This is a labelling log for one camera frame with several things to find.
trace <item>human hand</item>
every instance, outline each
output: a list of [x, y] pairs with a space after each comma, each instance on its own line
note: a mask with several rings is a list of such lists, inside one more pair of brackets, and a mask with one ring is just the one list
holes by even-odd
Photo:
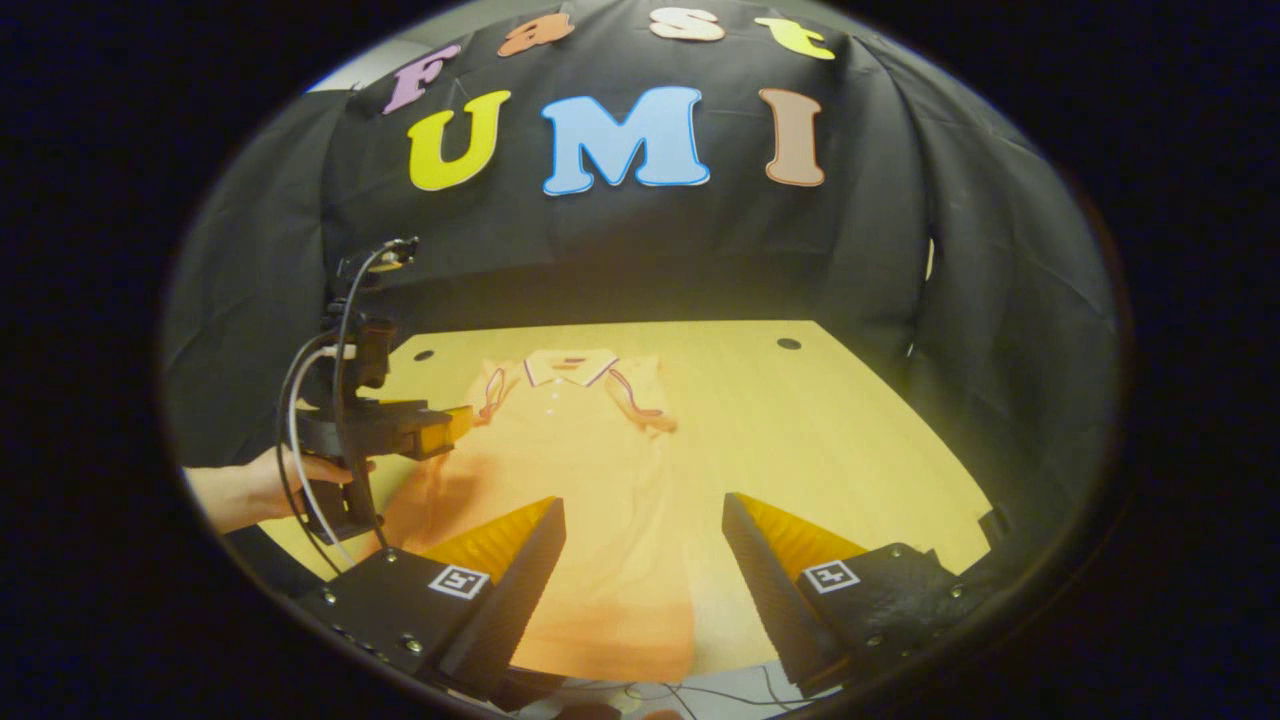
[[[315, 456], [303, 455], [302, 468], [307, 479], [347, 484], [352, 480], [351, 470]], [[369, 471], [376, 465], [370, 461]], [[248, 525], [288, 518], [293, 514], [289, 501], [280, 486], [280, 470], [275, 464], [275, 448], [246, 465], [229, 468], [186, 469], [196, 498], [219, 533], [229, 533]], [[284, 477], [289, 486], [293, 502], [302, 507], [302, 479], [293, 452], [284, 447]]]
[[[282, 446], [284, 452], [284, 477], [289, 483], [289, 493], [293, 502], [300, 509], [303, 507], [302, 478], [298, 475], [298, 465], [293, 460], [293, 452], [288, 446]], [[378, 465], [372, 460], [366, 462], [366, 473], [372, 473]], [[351, 470], [339, 468], [333, 462], [321, 460], [314, 455], [302, 455], [302, 469], [311, 482], [324, 480], [329, 483], [347, 484], [352, 480]], [[289, 501], [284, 497], [284, 488], [280, 487], [280, 469], [275, 464], [275, 448], [269, 448], [259, 455], [248, 465], [239, 468], [243, 471], [243, 488], [246, 497], [259, 507], [257, 512], [262, 520], [288, 518], [293, 515]]]

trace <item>wooden table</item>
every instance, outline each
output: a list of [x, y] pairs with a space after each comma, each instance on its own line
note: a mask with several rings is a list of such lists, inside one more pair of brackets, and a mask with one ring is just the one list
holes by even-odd
[[[799, 350], [778, 338], [799, 341]], [[621, 323], [415, 336], [390, 357], [370, 397], [461, 405], [484, 359], [547, 347], [657, 355], [672, 413], [676, 487], [695, 618], [694, 675], [776, 660], [737, 562], [721, 534], [726, 492], [744, 492], [867, 548], [936, 550], [960, 573], [989, 548], [978, 518], [991, 503], [951, 451], [869, 368], [817, 323], [733, 320]], [[424, 350], [430, 359], [415, 361]], [[378, 459], [374, 500], [385, 506], [413, 461]], [[325, 579], [292, 518], [262, 528]], [[358, 539], [348, 543], [360, 547]]]

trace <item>purple letter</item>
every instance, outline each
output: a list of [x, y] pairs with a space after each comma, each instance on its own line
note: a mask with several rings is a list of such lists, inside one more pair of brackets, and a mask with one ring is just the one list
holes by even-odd
[[444, 60], [457, 55], [462, 50], [458, 45], [449, 45], [444, 50], [431, 53], [426, 58], [417, 60], [396, 70], [396, 91], [392, 92], [392, 101], [383, 109], [384, 115], [399, 110], [404, 105], [422, 96], [422, 86], [435, 79], [444, 67]]

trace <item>letter m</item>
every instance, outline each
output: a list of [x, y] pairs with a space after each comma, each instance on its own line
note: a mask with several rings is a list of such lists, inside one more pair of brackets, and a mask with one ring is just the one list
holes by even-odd
[[594, 97], [567, 97], [543, 108], [554, 127], [552, 177], [547, 195], [570, 195], [591, 187], [595, 178], [582, 168], [589, 155], [609, 184], [618, 184], [631, 168], [640, 145], [641, 184], [701, 184], [712, 172], [698, 161], [694, 143], [694, 105], [703, 94], [691, 87], [654, 87], [636, 100], [622, 124]]

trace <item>cable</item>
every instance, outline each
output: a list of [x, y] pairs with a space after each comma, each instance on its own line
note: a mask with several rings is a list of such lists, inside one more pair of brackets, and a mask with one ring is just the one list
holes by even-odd
[[764, 687], [769, 691], [769, 697], [772, 697], [778, 703], [778, 707], [781, 707], [782, 710], [791, 710], [790, 707], [787, 707], [787, 705], [799, 705], [800, 707], [808, 705], [801, 701], [782, 702], [782, 700], [778, 697], [778, 693], [773, 692], [773, 680], [769, 679], [769, 669], [764, 665], [760, 665], [760, 671], [764, 673]]
[[[508, 676], [508, 678], [504, 678], [504, 680], [508, 682], [508, 683], [520, 685], [522, 688], [538, 689], [538, 691], [545, 689], [541, 685], [535, 685], [532, 683], [526, 683], [526, 682], [520, 680], [517, 678]], [[626, 683], [626, 684], [620, 684], [620, 685], [598, 685], [596, 683], [600, 683], [600, 682], [602, 680], [591, 680], [591, 682], [589, 682], [586, 684], [582, 684], [582, 685], [561, 685], [558, 688], [554, 688], [552, 692], [553, 693], [558, 693], [558, 692], [564, 692], [564, 691], [577, 691], [577, 692], [626, 691], [627, 688], [635, 685], [635, 683]]]
[[684, 708], [685, 708], [685, 712], [689, 712], [689, 720], [698, 720], [698, 716], [696, 716], [696, 715], [694, 715], [694, 711], [692, 711], [692, 708], [690, 708], [690, 707], [689, 707], [689, 703], [687, 703], [687, 702], [685, 702], [685, 698], [680, 697], [680, 693], [677, 693], [677, 692], [676, 692], [675, 689], [672, 689], [672, 687], [671, 687], [671, 685], [668, 685], [667, 683], [663, 683], [663, 685], [664, 685], [664, 687], [666, 687], [666, 688], [667, 688], [668, 691], [671, 691], [671, 694], [676, 696], [676, 700], [677, 700], [677, 701], [680, 701], [680, 705], [681, 705], [681, 707], [684, 707]]
[[[401, 240], [393, 240], [383, 243], [381, 247], [369, 254], [365, 264], [360, 266], [356, 272], [355, 279], [351, 282], [351, 292], [347, 293], [347, 304], [342, 309], [342, 323], [338, 325], [338, 347], [334, 350], [335, 359], [333, 366], [333, 421], [338, 429], [338, 447], [342, 448], [342, 456], [348, 457], [347, 448], [351, 447], [351, 442], [347, 438], [347, 425], [343, 421], [343, 413], [346, 411], [346, 398], [343, 397], [343, 373], [347, 368], [346, 352], [343, 351], [347, 343], [347, 329], [351, 327], [351, 309], [356, 305], [356, 292], [360, 290], [360, 281], [365, 278], [365, 273], [374, 264], [375, 260], [383, 256], [384, 252], [392, 247], [403, 245]], [[348, 470], [351, 470], [352, 477], [361, 483], [361, 488], [369, 487], [369, 478], [365, 473], [364, 462], [347, 462]], [[374, 518], [374, 534], [378, 536], [378, 542], [383, 547], [387, 546], [387, 537], [383, 536], [383, 528], [378, 523], [378, 518]]]
[[302, 366], [298, 368], [298, 372], [293, 375], [293, 388], [289, 391], [289, 445], [293, 448], [293, 461], [298, 464], [298, 479], [302, 480], [302, 491], [307, 493], [307, 500], [311, 501], [311, 509], [315, 511], [316, 519], [320, 520], [320, 527], [324, 528], [325, 534], [328, 534], [329, 539], [333, 541], [334, 548], [338, 550], [338, 553], [342, 555], [343, 560], [346, 560], [351, 568], [355, 568], [356, 561], [347, 553], [347, 548], [342, 547], [342, 543], [338, 542], [338, 534], [329, 527], [329, 520], [325, 519], [324, 512], [320, 510], [320, 503], [316, 501], [315, 492], [311, 489], [311, 480], [307, 478], [307, 473], [302, 466], [302, 442], [298, 439], [298, 392], [302, 389], [302, 378], [307, 375], [307, 370], [310, 370], [311, 365], [315, 365], [315, 361], [324, 355], [325, 348], [312, 351], [311, 355], [307, 355], [307, 359], [302, 361]]
[[[737, 702], [741, 702], [741, 703], [745, 703], [745, 705], [760, 705], [760, 706], [768, 706], [768, 707], [783, 707], [783, 708], [786, 708], [786, 706], [788, 703], [790, 705], [801, 703], [801, 701], [781, 701], [781, 700], [759, 701], [759, 700], [748, 700], [745, 697], [739, 697], [736, 694], [730, 694], [730, 693], [722, 693], [719, 691], [713, 691], [713, 689], [708, 689], [708, 688], [695, 688], [695, 687], [684, 685], [684, 684], [676, 685], [675, 688], [672, 688], [671, 685], [668, 685], [666, 683], [660, 683], [660, 684], [662, 684], [662, 687], [667, 688], [667, 691], [669, 691], [671, 694], [664, 694], [664, 696], [660, 696], [660, 697], [636, 697], [636, 696], [631, 694], [630, 688], [626, 689], [626, 691], [623, 691], [623, 692], [631, 700], [640, 700], [640, 701], [662, 700], [664, 697], [671, 697], [671, 696], [676, 696], [676, 698], [678, 700], [680, 696], [676, 693], [676, 691], [695, 691], [695, 692], [700, 692], [700, 693], [718, 694], [721, 697], [727, 697], [730, 700], [736, 700]], [[803, 701], [803, 702], [804, 702], [804, 705], [808, 705], [812, 701]]]
[[325, 341], [328, 341], [332, 337], [333, 333], [323, 333], [317, 334], [316, 337], [303, 343], [302, 347], [298, 348], [298, 354], [293, 356], [293, 363], [289, 364], [289, 370], [284, 374], [284, 380], [280, 382], [280, 400], [275, 404], [275, 466], [280, 471], [280, 487], [284, 488], [284, 498], [289, 501], [289, 510], [293, 511], [293, 519], [298, 521], [298, 528], [302, 529], [302, 534], [306, 536], [308, 541], [311, 541], [311, 547], [316, 548], [316, 552], [319, 552], [320, 557], [324, 557], [324, 561], [328, 562], [330, 568], [333, 568], [333, 571], [335, 574], [342, 574], [342, 570], [339, 570], [338, 566], [334, 565], [333, 560], [329, 559], [329, 555], [324, 550], [320, 550], [320, 543], [316, 542], [316, 538], [312, 537], [310, 530], [307, 530], [306, 523], [302, 521], [302, 511], [298, 510], [297, 502], [293, 501], [293, 489], [289, 488], [289, 478], [288, 474], [284, 471], [284, 438], [285, 438], [284, 414], [285, 411], [293, 413], [293, 410], [287, 405], [289, 400], [289, 387], [292, 386], [293, 374], [297, 372], [298, 365], [302, 363], [302, 359], [306, 357], [308, 352], [311, 352], [316, 347], [320, 347]]

